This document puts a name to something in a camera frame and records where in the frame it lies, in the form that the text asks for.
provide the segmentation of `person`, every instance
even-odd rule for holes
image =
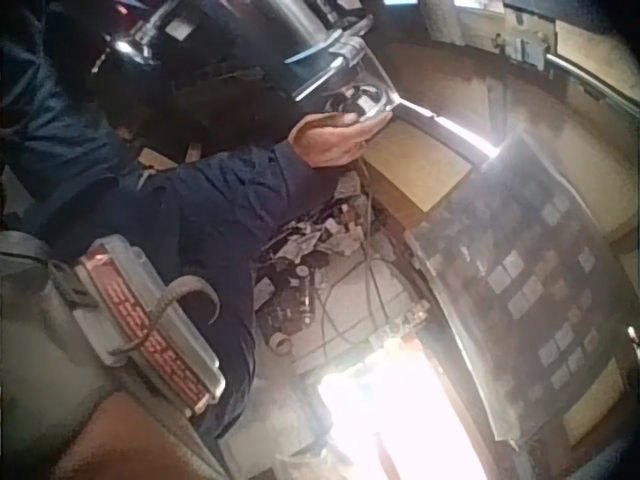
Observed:
[[[220,360],[226,388],[194,425],[224,435],[244,408],[255,371],[253,261],[276,229],[320,205],[390,114],[365,123],[309,115],[268,149],[247,147],[155,175],[130,159],[104,116],[70,100],[43,45],[48,2],[9,0],[2,15],[2,156],[34,198],[22,229],[72,263],[96,239],[120,234],[165,283],[190,273],[221,307],[188,296],[183,309]]]

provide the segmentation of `hand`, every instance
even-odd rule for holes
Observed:
[[[391,119],[385,113],[357,123],[355,113],[307,115],[289,134],[293,151],[313,168],[338,167],[352,162],[367,149],[366,141]]]

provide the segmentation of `leg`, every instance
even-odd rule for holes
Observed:
[[[132,169],[100,112],[72,104],[43,47],[45,0],[8,0],[2,14],[2,123],[7,164],[38,202],[65,185]]]

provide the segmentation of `red label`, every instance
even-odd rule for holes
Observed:
[[[102,246],[97,247],[82,257],[82,263],[129,339],[133,341],[142,337],[151,319],[109,252]],[[209,391],[158,330],[149,336],[138,351],[192,411],[202,412],[210,398]]]

